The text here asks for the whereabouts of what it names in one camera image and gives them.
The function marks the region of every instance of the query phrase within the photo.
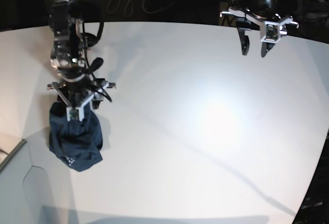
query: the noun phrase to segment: metal bracket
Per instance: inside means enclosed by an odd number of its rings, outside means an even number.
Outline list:
[[[297,28],[299,27],[299,24],[295,22],[291,16],[280,18],[280,16],[276,14],[279,21],[273,22],[255,17],[250,13],[245,13],[244,11],[231,7],[228,9],[228,11],[220,12],[220,17],[223,15],[236,17],[236,27],[239,32],[243,55],[247,55],[249,49],[249,38],[245,36],[245,30],[250,30],[250,22],[258,25],[260,28],[261,42],[263,42],[262,57],[264,57],[267,52],[270,51],[283,36],[287,35],[287,24],[295,25]]]
[[[90,101],[102,101],[103,96],[99,93],[104,93],[104,89],[116,87],[115,83],[109,83],[107,81],[103,82],[102,87],[99,87],[96,91],[90,91],[89,95],[85,97],[82,101],[80,101],[75,107],[71,104],[71,102],[65,97],[60,89],[60,84],[57,82],[53,82],[52,84],[47,86],[47,89],[54,89],[63,102],[66,104],[66,118],[67,121],[70,120],[79,120],[82,121],[84,119],[84,107],[89,104]]]

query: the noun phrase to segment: blue object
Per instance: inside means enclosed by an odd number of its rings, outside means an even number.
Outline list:
[[[99,150],[103,146],[101,126],[90,105],[84,107],[85,118],[66,120],[66,106],[55,102],[49,112],[49,150],[69,168],[78,172],[102,160]]]

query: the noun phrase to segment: dark blue cloth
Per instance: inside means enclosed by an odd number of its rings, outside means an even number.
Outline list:
[[[91,111],[90,105],[85,106],[84,115],[82,122],[68,122],[66,106],[62,102],[55,102],[49,114],[49,149],[68,167],[78,172],[102,160],[99,150],[103,146],[103,137],[98,118]]]

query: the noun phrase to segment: white table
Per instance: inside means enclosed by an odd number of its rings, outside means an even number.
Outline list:
[[[103,57],[97,75],[118,87],[96,111],[103,161],[78,173],[46,145],[52,33],[0,33],[0,135],[25,138],[48,172],[38,181],[50,184],[48,213],[58,223],[292,223],[329,127],[329,46],[288,36],[263,59],[259,33],[249,35],[244,57],[234,28],[106,23],[89,59]]]

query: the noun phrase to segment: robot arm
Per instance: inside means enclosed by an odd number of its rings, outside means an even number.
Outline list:
[[[250,30],[251,23],[259,26],[260,39],[262,42],[262,57],[265,57],[269,50],[287,35],[286,25],[291,24],[299,27],[291,16],[280,16],[278,0],[250,0],[250,7],[242,7],[238,0],[235,0],[235,7],[229,7],[220,16],[235,16],[236,27],[239,33],[242,54],[247,55],[249,50],[249,37],[245,35]]]
[[[87,49],[100,40],[104,23],[100,23],[97,36],[84,31],[84,21],[79,0],[46,0],[49,4],[49,26],[54,33],[51,66],[61,77],[59,83],[48,85],[66,104],[67,121],[84,119],[84,107],[93,103],[97,109],[106,97],[106,88],[115,87],[105,79],[96,79],[94,71],[103,64],[96,58],[89,65]]]

